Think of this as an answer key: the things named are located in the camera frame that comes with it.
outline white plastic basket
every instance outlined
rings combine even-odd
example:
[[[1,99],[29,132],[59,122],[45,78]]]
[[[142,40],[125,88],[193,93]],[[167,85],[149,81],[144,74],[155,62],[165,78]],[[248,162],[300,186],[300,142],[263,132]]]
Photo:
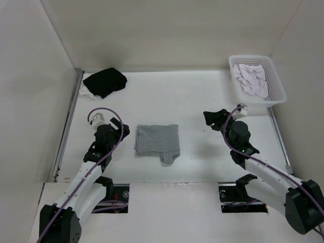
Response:
[[[266,56],[252,56],[252,55],[239,55],[230,56],[229,59],[230,72],[232,76],[232,83],[236,94],[236,100],[238,103],[243,103],[249,107],[264,108],[271,107],[278,103],[284,103],[287,101],[287,95],[282,86],[279,75],[274,67],[274,64],[270,57]],[[245,65],[261,65],[265,71],[265,79],[268,83],[268,97],[263,99],[257,95],[249,95],[243,92],[240,82],[235,78],[233,72],[233,66],[239,64]]]

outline white table surface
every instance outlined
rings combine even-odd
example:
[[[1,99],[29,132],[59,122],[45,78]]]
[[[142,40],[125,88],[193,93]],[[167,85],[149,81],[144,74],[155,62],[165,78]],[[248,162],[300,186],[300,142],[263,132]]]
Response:
[[[47,183],[29,243],[38,239],[39,212],[68,183]],[[314,231],[295,232],[284,216],[269,213],[222,214],[217,183],[131,183],[127,214],[92,214],[79,243],[322,243]]]
[[[223,182],[247,174],[231,159],[220,132],[206,126],[204,111],[231,111],[236,107],[229,71],[126,72],[126,88],[105,99],[78,97],[58,182],[70,182],[84,154],[95,140],[87,115],[96,107],[115,110],[130,126],[128,135],[112,154],[104,172],[114,183]],[[103,111],[106,120],[112,115]],[[285,158],[266,109],[251,110],[242,119],[251,143],[271,163],[285,169]],[[159,157],[136,157],[137,125],[179,125],[181,155],[170,167]]]

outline folded gray shirt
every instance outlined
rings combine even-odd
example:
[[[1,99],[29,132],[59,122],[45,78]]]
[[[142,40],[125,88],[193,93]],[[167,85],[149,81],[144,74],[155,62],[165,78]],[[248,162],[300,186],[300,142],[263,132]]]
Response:
[[[180,156],[178,125],[138,125],[135,149],[138,156],[158,155],[161,161],[172,165]]]

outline cable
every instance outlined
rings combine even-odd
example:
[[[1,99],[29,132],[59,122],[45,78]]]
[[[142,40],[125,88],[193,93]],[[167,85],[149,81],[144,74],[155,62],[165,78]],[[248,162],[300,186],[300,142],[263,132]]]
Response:
[[[127,206],[128,205],[115,206],[115,207],[105,207],[105,208],[101,208],[101,209],[95,209],[95,210],[92,211],[92,213],[97,213],[97,212],[111,210],[111,209],[123,209],[123,208],[126,208]]]
[[[115,116],[117,116],[119,122],[120,122],[120,126],[121,126],[121,133],[120,133],[120,138],[118,140],[118,142],[116,143],[116,145],[113,147],[112,150],[110,150],[101,160],[99,160],[94,166],[91,167],[91,169],[89,169],[89,171],[86,173],[86,175],[84,176],[84,178],[79,182],[79,184],[75,187],[74,191],[71,193],[71,195],[67,198],[67,200],[63,203],[63,205],[59,208],[59,210],[55,213],[55,215],[52,217],[52,219],[49,221],[49,223],[47,224],[47,226],[45,227],[44,231],[41,233],[41,235],[39,236],[39,239],[37,240],[36,243],[41,243],[41,240],[44,238],[45,234],[47,233],[47,231],[50,229],[51,225],[54,223],[54,221],[56,220],[57,216],[62,212],[62,210],[64,209],[64,207],[68,204],[68,202],[71,200],[71,198],[75,195],[75,193],[77,192],[77,190],[81,187],[81,185],[85,182],[86,178],[89,176],[89,174],[96,168],[96,166],[99,166],[105,159],[107,159],[109,156],[111,156],[112,152],[114,152],[114,150],[117,148],[117,146],[120,144],[120,142],[123,139],[124,136],[124,125],[122,122],[121,117],[113,110],[106,108],[106,107],[99,107],[99,108],[95,108],[92,111],[90,111],[90,113],[88,114],[87,120],[88,122],[90,121],[90,115],[91,113],[93,113],[96,110],[108,110],[110,112],[112,112]]]
[[[233,204],[235,204],[235,203],[237,203],[236,201],[235,202],[232,202],[232,203],[230,203],[230,204],[226,204],[226,203],[224,203],[224,202],[221,202],[223,205],[233,205]]]
[[[258,201],[258,200],[257,199],[253,199],[252,201],[248,201],[248,202],[245,202],[243,204],[232,204],[230,206],[231,207],[245,206],[245,205],[249,205],[249,204],[255,203],[256,201]]]
[[[319,203],[315,200],[315,198],[313,198],[313,196],[304,188],[302,187],[301,185],[299,185],[296,181],[294,181],[293,179],[291,179],[289,176],[287,176],[285,173],[277,170],[276,168],[274,168],[273,166],[271,166],[270,164],[266,163],[266,162],[263,162],[262,160],[260,159],[257,159],[257,158],[254,158],[246,153],[243,153],[235,148],[233,148],[229,143],[228,141],[226,140],[226,128],[227,128],[227,125],[228,125],[228,122],[230,120],[230,118],[233,116],[233,114],[239,110],[239,109],[242,109],[243,106],[238,106],[237,108],[235,108],[231,114],[228,116],[226,122],[225,122],[225,125],[224,125],[224,129],[223,129],[223,137],[224,137],[224,141],[226,143],[226,145],[231,149],[233,150],[234,152],[240,154],[240,155],[243,155],[247,158],[250,158],[250,159],[253,159],[254,161],[256,162],[259,162],[260,164],[264,165],[264,166],[267,166],[268,168],[270,168],[271,170],[273,170],[274,172],[276,172],[277,174],[285,177],[287,180],[291,181],[293,184],[295,184],[303,193],[306,194],[306,196],[314,203],[314,205],[318,208],[318,210],[320,211],[320,213],[324,216],[324,210],[322,209],[322,207],[319,205]]]
[[[124,204],[126,205],[126,202],[124,201],[118,201],[118,200],[108,200],[108,201],[101,201],[99,202],[100,204],[108,204],[108,203],[112,203],[112,204]]]
[[[317,234],[321,235],[322,237],[324,237],[324,234],[322,232],[320,232],[318,229],[313,229]]]

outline white partition wall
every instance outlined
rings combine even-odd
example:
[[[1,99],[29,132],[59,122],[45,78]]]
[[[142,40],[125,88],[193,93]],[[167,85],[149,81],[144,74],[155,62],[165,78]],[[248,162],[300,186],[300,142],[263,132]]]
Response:
[[[275,106],[296,175],[324,187],[324,1],[304,0],[272,58],[288,100]]]
[[[85,70],[227,69],[270,55],[301,0],[41,0]]]
[[[0,241],[28,241],[75,71],[39,0],[0,1]]]

